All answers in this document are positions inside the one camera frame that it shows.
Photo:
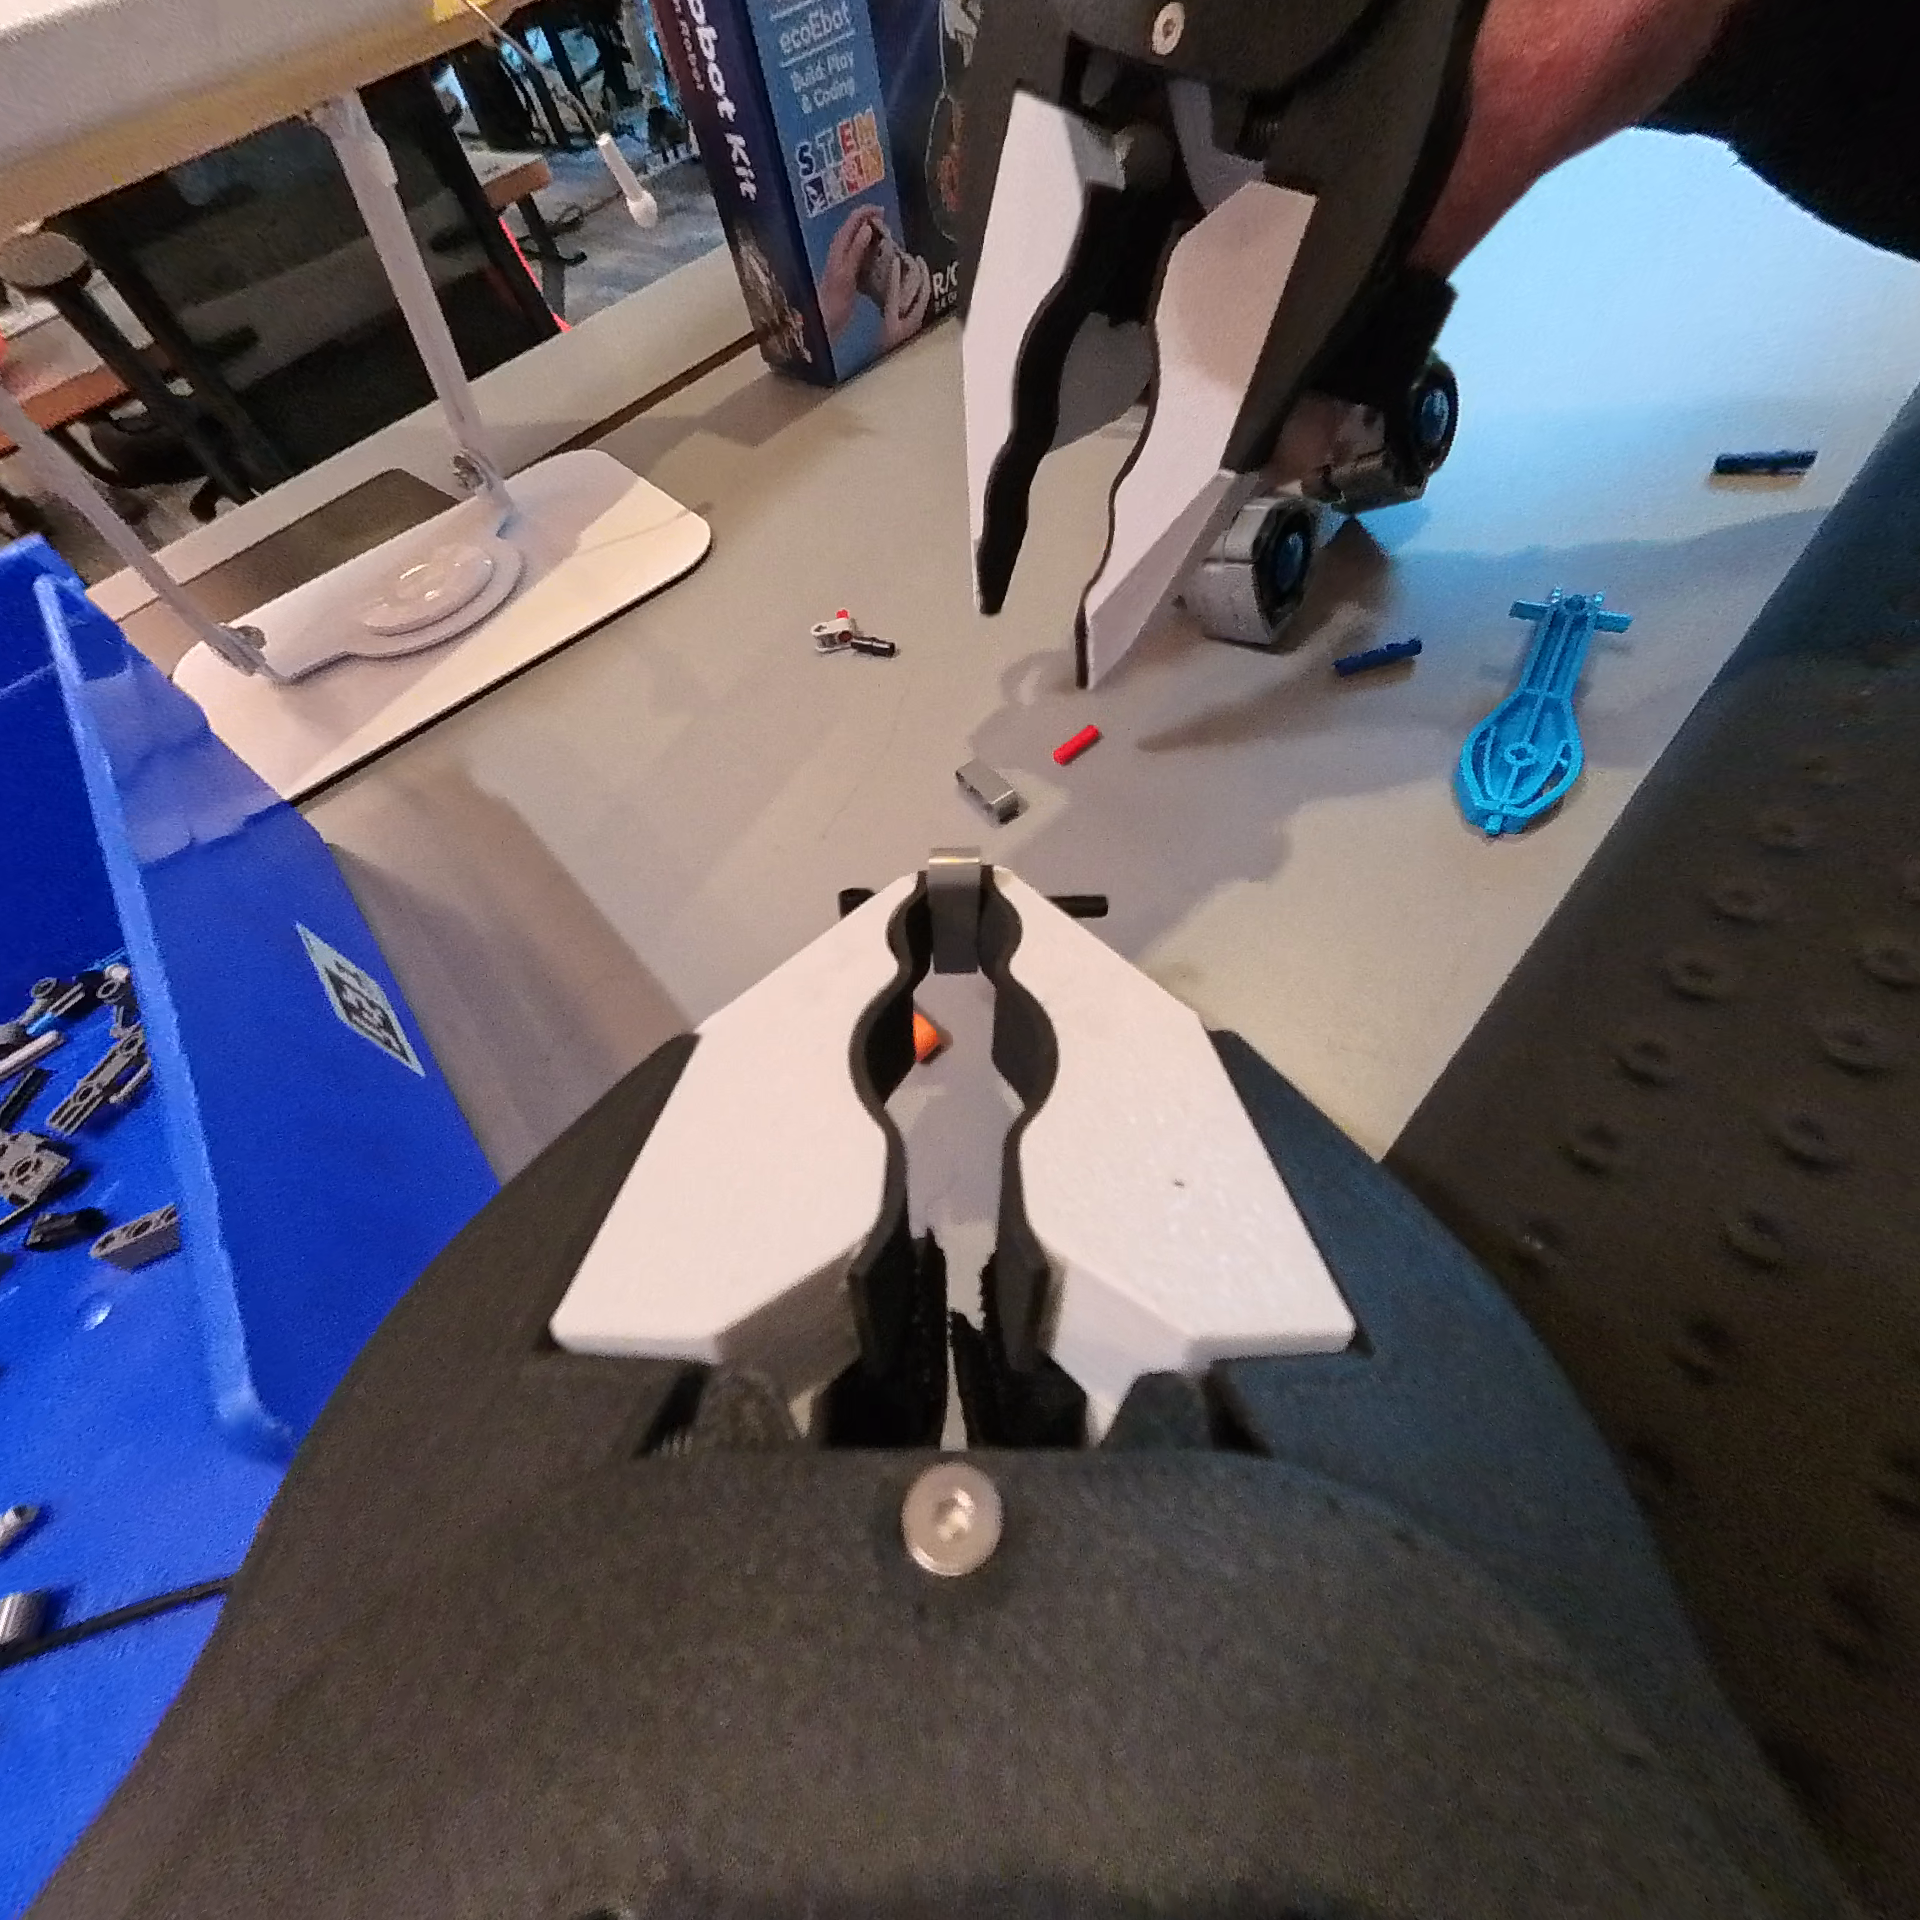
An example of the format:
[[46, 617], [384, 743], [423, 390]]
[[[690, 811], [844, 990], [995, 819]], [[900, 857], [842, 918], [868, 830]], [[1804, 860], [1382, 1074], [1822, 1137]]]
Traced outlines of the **black toy axle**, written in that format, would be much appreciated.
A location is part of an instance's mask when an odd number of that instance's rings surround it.
[[[853, 914], [859, 906], [872, 899], [870, 886], [844, 886], [836, 893], [836, 914], [844, 918]], [[1046, 897], [1056, 908], [1060, 908], [1068, 916], [1077, 921], [1102, 921], [1111, 911], [1111, 901], [1107, 897], [1086, 897], [1086, 893], [1068, 893], [1068, 897]]]

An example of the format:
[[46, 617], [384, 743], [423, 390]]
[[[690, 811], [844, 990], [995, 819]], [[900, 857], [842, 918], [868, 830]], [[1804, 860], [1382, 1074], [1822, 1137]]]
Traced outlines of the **person's right forearm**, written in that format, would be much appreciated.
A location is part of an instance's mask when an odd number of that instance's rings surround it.
[[1717, 140], [1827, 227], [1918, 258], [1916, 2], [1736, 2], [1640, 123]]

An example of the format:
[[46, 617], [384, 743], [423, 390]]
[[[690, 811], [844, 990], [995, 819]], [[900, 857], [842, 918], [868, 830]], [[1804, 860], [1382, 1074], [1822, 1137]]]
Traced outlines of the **black round stool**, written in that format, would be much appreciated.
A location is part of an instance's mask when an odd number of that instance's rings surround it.
[[2, 246], [2, 274], [11, 292], [44, 298], [62, 323], [94, 349], [122, 388], [136, 401], [146, 438], [133, 438], [127, 462], [101, 470], [119, 486], [158, 485], [199, 473], [194, 514], [211, 519], [216, 501], [256, 497], [251, 470], [232, 447], [222, 417], [207, 411], [164, 345], [134, 345], [90, 290], [91, 262], [84, 250], [60, 230], [27, 230]]

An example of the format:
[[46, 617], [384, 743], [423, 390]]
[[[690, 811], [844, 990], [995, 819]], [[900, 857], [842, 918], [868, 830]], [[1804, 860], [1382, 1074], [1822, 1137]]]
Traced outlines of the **person's right hand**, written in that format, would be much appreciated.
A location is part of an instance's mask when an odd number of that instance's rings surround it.
[[1541, 179], [1662, 108], [1734, 12], [1734, 2], [1490, 2], [1455, 156], [1408, 261], [1454, 274]]

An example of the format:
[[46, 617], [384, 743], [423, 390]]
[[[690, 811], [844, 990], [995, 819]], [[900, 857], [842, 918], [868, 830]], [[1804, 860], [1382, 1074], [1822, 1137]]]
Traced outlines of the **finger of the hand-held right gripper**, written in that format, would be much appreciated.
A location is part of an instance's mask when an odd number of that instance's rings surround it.
[[1154, 396], [1074, 619], [1082, 689], [1156, 625], [1253, 491], [1258, 460], [1231, 444], [1315, 209], [1302, 189], [1244, 182], [1167, 253], [1147, 329]]
[[973, 598], [1000, 610], [1039, 463], [1124, 414], [1128, 329], [1088, 309], [1088, 219], [1115, 211], [1114, 145], [1077, 111], [1013, 93], [963, 317]]

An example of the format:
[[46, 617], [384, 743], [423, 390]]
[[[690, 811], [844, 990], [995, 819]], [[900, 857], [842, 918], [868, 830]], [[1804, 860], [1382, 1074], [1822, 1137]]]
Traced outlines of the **blue plastic toy tool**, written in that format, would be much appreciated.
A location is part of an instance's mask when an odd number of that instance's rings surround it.
[[1528, 625], [1520, 675], [1455, 759], [1460, 813], [1487, 839], [1534, 827], [1567, 797], [1586, 759], [1574, 702], [1594, 639], [1632, 625], [1595, 591], [1560, 589], [1515, 602], [1510, 617]]

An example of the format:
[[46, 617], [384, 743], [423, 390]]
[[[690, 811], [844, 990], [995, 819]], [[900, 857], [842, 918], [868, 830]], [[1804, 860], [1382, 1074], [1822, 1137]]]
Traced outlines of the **black studded mat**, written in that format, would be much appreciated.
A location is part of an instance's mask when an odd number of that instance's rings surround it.
[[1875, 1915], [1918, 1871], [1916, 537], [1908, 401], [1388, 1154]]

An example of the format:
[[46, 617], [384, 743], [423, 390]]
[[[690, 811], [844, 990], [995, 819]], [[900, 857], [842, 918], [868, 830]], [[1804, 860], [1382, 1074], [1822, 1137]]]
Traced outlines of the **blue toy kit box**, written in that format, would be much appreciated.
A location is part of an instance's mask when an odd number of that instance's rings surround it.
[[836, 387], [963, 290], [966, 84], [992, 4], [655, 4], [758, 349]]

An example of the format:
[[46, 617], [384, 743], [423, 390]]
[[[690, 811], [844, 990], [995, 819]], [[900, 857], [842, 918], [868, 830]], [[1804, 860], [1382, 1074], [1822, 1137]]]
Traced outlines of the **blue plastic bin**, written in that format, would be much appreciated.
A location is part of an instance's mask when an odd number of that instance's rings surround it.
[[496, 1188], [333, 853], [46, 542], [5, 548], [5, 1022], [126, 954], [181, 1245], [5, 1276], [5, 1595], [224, 1577], [376, 1324]]

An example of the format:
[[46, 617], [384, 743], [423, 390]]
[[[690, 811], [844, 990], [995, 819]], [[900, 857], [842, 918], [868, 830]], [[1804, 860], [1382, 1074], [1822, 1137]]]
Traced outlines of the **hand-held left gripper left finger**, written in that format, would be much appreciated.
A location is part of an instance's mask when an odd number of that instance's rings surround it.
[[828, 1433], [930, 1443], [930, 1269], [885, 1108], [917, 1060], [918, 873], [708, 1014], [548, 1334], [828, 1394]]

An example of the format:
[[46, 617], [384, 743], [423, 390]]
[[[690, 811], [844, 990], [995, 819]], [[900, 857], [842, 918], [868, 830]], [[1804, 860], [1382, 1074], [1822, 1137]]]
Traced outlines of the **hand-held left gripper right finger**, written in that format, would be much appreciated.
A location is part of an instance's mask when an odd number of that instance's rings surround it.
[[1358, 1319], [1202, 1019], [1015, 873], [982, 881], [1000, 1148], [992, 1308], [1102, 1437], [1146, 1377], [1343, 1354]]

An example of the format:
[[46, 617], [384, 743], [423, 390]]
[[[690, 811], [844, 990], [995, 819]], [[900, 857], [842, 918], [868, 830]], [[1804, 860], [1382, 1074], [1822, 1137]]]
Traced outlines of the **white stand base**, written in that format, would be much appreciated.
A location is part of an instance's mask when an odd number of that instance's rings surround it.
[[284, 591], [206, 614], [108, 497], [11, 397], [5, 433], [186, 625], [171, 684], [253, 775], [300, 803], [688, 577], [696, 511], [599, 447], [508, 473], [362, 93], [310, 111], [359, 205], [448, 429], [459, 501]]

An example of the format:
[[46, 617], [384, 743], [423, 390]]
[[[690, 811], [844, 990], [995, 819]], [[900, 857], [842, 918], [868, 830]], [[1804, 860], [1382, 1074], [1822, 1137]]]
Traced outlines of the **instruction booklet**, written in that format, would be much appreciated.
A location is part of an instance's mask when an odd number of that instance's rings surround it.
[[511, 4], [5, 2], [2, 227], [442, 58]]

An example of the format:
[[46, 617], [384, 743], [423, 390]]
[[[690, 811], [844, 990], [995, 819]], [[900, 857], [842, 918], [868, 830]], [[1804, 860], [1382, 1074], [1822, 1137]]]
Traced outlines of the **grey orange toy robot head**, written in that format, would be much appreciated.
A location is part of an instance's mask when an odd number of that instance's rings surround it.
[[1308, 396], [1262, 469], [1264, 489], [1194, 565], [1179, 609], [1212, 639], [1274, 650], [1334, 524], [1419, 501], [1455, 425], [1455, 374], [1438, 354], [1386, 404]]

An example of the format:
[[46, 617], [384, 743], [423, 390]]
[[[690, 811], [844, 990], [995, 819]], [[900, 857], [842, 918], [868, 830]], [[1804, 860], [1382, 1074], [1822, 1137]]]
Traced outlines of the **pile of grey toy parts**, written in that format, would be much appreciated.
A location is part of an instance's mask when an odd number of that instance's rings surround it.
[[5, 1276], [62, 1255], [133, 1274], [179, 1251], [164, 1141], [146, 1116], [156, 1090], [124, 951], [30, 985], [2, 1044]]

